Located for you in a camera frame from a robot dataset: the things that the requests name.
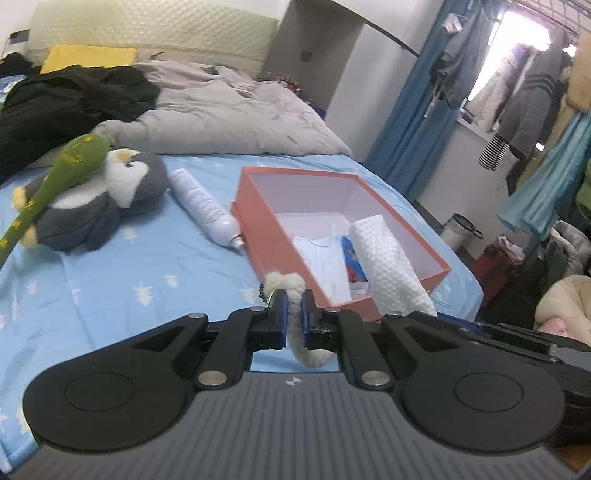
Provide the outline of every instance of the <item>stuffed penguin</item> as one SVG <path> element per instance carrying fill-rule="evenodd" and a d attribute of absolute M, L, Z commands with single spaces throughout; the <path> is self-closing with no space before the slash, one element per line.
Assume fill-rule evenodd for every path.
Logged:
<path fill-rule="evenodd" d="M 38 177 L 12 193 L 22 211 L 45 177 Z M 37 217 L 21 243 L 68 251 L 78 245 L 96 250 L 115 234 L 123 216 L 155 209 L 168 188 L 162 159 L 127 148 L 107 154 L 101 170 L 57 197 Z"/>

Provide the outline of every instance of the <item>blue package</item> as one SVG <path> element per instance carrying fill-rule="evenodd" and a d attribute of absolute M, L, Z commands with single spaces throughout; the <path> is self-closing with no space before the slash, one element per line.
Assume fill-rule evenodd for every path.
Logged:
<path fill-rule="evenodd" d="M 353 248 L 350 238 L 347 235 L 343 235 L 342 239 L 343 254 L 345 255 L 345 265 L 347 265 L 347 274 L 349 275 L 350 283 L 367 282 L 368 278 L 365 276 L 365 272 L 361 268 L 357 254 Z"/>
<path fill-rule="evenodd" d="M 4 104 L 8 92 L 21 80 L 24 80 L 26 75 L 12 75 L 0 79 L 0 107 Z"/>

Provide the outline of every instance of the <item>window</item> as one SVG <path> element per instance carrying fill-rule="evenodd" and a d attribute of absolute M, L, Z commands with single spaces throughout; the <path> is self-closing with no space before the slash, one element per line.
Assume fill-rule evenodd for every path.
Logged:
<path fill-rule="evenodd" d="M 503 16 L 501 24 L 493 30 L 490 50 L 476 80 L 474 88 L 470 92 L 468 100 L 472 100 L 486 82 L 493 76 L 501 64 L 502 59 L 517 45 L 523 43 L 532 45 L 538 50 L 546 50 L 550 45 L 548 29 L 535 20 L 516 12 L 508 11 Z M 574 56 L 576 47 L 571 45 L 565 49 L 571 56 Z"/>

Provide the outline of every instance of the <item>green plush toy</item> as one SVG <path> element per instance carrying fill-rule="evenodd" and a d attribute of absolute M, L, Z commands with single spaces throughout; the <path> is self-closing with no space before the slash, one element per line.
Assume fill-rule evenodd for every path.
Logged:
<path fill-rule="evenodd" d="M 57 196 L 96 172 L 103 164 L 110 147 L 107 140 L 93 134 L 77 137 L 64 147 L 43 185 L 0 239 L 0 268 L 37 215 Z"/>

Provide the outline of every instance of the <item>bottle cap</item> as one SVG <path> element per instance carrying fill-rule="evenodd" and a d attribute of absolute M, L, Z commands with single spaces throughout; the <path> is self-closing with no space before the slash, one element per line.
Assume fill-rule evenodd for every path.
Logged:
<path fill-rule="evenodd" d="M 230 241 L 230 247 L 235 248 L 236 250 L 241 250 L 244 247 L 245 243 L 241 236 L 234 237 Z"/>

